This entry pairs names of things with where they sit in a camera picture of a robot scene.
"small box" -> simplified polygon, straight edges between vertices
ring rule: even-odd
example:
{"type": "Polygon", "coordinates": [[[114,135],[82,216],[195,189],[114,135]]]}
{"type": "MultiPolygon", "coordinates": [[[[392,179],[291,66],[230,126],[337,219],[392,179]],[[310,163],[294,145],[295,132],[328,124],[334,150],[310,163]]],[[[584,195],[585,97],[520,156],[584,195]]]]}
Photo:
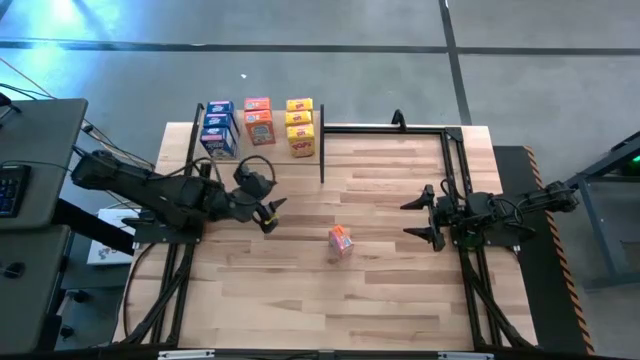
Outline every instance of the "small box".
{"type": "Polygon", "coordinates": [[[244,99],[244,111],[271,110],[271,99],[269,98],[246,98],[244,99]]]}
{"type": "Polygon", "coordinates": [[[340,258],[350,255],[353,251],[353,242],[347,235],[345,229],[340,225],[336,225],[333,229],[329,230],[329,244],[340,258]]]}
{"type": "Polygon", "coordinates": [[[313,99],[293,99],[287,100],[287,111],[313,111],[313,99]]]}
{"type": "Polygon", "coordinates": [[[233,101],[210,101],[207,104],[207,114],[231,114],[233,116],[233,101]]]}
{"type": "Polygon", "coordinates": [[[287,127],[287,139],[294,157],[311,156],[316,150],[312,124],[287,127]]]}
{"type": "Polygon", "coordinates": [[[271,110],[245,111],[244,124],[253,145],[276,143],[271,110]]]}
{"type": "Polygon", "coordinates": [[[233,140],[238,143],[240,136],[240,129],[238,129],[238,125],[233,120],[231,114],[207,114],[204,117],[204,124],[202,124],[203,128],[226,128],[231,131],[231,135],[233,135],[233,140]]]}
{"type": "Polygon", "coordinates": [[[313,123],[311,111],[293,111],[288,112],[284,116],[285,126],[295,126],[313,123]]]}
{"type": "Polygon", "coordinates": [[[235,159],[238,151],[229,128],[203,128],[200,142],[214,159],[235,159]]]}

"keyboard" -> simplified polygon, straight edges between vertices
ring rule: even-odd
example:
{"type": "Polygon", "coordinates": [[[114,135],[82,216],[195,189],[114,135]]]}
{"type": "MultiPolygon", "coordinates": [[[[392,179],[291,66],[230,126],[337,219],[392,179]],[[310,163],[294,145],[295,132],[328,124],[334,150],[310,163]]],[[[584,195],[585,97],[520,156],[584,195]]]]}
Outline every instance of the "keyboard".
{"type": "Polygon", "coordinates": [[[29,183],[31,166],[6,165],[0,168],[0,218],[18,216],[29,183]]]}

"wooden tabletop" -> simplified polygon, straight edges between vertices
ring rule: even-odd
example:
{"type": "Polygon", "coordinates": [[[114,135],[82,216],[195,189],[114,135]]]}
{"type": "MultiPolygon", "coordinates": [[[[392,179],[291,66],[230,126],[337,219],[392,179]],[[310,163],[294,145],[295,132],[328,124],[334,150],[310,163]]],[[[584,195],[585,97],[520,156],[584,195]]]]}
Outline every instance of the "wooden tabletop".
{"type": "MultiPolygon", "coordinates": [[[[275,121],[282,116],[274,112],[275,121]]],[[[500,193],[488,128],[462,129],[474,190],[500,193]]],[[[190,131],[190,123],[167,124],[159,172],[184,165],[190,131]]],[[[180,347],[472,349],[454,246],[447,239],[445,249],[434,253],[427,242],[402,232],[427,225],[427,210],[399,207],[417,198],[426,183],[437,185],[444,178],[438,137],[327,134],[325,184],[319,181],[317,157],[294,159],[283,142],[278,138],[276,145],[242,154],[268,154],[275,163],[278,185],[268,200],[288,198],[278,209],[279,226],[264,235],[254,223],[207,224],[195,251],[180,347]],[[328,230],[335,224],[347,228],[355,244],[347,259],[329,251],[328,230]]],[[[196,156],[204,154],[199,143],[196,147],[196,156]]],[[[219,168],[227,188],[233,188],[235,164],[219,168]]],[[[268,176],[265,166],[252,168],[268,176]]],[[[439,186],[434,188],[441,195],[439,186]]],[[[131,284],[132,328],[157,298],[166,252],[167,246],[157,245],[131,284]]],[[[515,256],[487,248],[487,259],[497,303],[536,343],[515,256]]],[[[168,309],[173,314],[173,302],[168,309]]],[[[489,339],[484,306],[479,309],[489,339]]],[[[120,322],[114,340],[122,337],[120,322]]]]}

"concrete floor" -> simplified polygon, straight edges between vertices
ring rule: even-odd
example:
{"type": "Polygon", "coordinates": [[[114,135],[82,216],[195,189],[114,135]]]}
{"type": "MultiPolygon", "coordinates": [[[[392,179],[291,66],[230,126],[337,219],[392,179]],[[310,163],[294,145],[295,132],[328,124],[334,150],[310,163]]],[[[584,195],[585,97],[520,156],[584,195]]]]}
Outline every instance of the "concrete floor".
{"type": "MultiPolygon", "coordinates": [[[[437,0],[4,0],[8,3],[0,37],[11,39],[446,45],[437,0]]],[[[640,47],[635,0],[449,0],[449,6],[458,46],[640,47]]],[[[283,107],[286,98],[311,96],[326,104],[330,122],[386,123],[401,108],[411,123],[460,124],[446,54],[101,52],[45,46],[0,49],[0,56],[56,96],[87,98],[89,120],[151,161],[164,124],[192,121],[195,104],[213,99],[268,95],[283,107]]],[[[639,128],[638,56],[463,55],[460,63],[473,124],[489,126],[497,145],[531,145],[545,182],[567,179],[639,128]]],[[[33,88],[3,66],[0,81],[33,88]]],[[[86,136],[78,143],[97,147],[86,136]]],[[[63,196],[88,211],[113,203],[107,195],[69,185],[63,196]]],[[[584,210],[556,219],[578,285],[603,275],[584,210]]],[[[640,286],[579,290],[597,353],[636,358],[640,286]]]]}

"orange striped edge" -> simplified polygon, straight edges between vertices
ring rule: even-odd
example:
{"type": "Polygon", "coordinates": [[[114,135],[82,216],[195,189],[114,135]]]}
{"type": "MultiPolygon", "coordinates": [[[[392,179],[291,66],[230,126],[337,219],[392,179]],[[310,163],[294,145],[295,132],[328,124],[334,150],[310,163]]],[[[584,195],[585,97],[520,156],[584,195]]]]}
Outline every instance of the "orange striped edge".
{"type": "MultiPolygon", "coordinates": [[[[533,155],[533,149],[529,146],[525,146],[524,148],[525,150],[527,150],[527,153],[529,155],[529,163],[531,164],[533,177],[536,179],[536,185],[538,185],[538,188],[542,189],[544,185],[540,176],[540,170],[538,170],[538,163],[536,162],[536,158],[533,155]]],[[[578,317],[578,326],[580,326],[580,329],[582,330],[582,338],[584,339],[585,346],[587,348],[587,354],[595,355],[593,342],[591,341],[591,336],[589,335],[589,330],[587,328],[587,322],[584,319],[582,306],[580,305],[580,299],[578,299],[578,292],[576,291],[575,283],[573,282],[573,277],[571,276],[571,271],[569,270],[569,264],[567,263],[567,257],[564,254],[562,242],[560,242],[558,227],[556,226],[556,222],[553,220],[553,216],[551,215],[551,213],[547,211],[546,215],[547,222],[549,223],[549,229],[551,230],[551,237],[553,238],[553,243],[556,246],[556,254],[558,255],[559,263],[562,267],[562,274],[564,275],[564,280],[567,285],[567,291],[569,291],[569,297],[573,302],[573,310],[578,317]]]]}

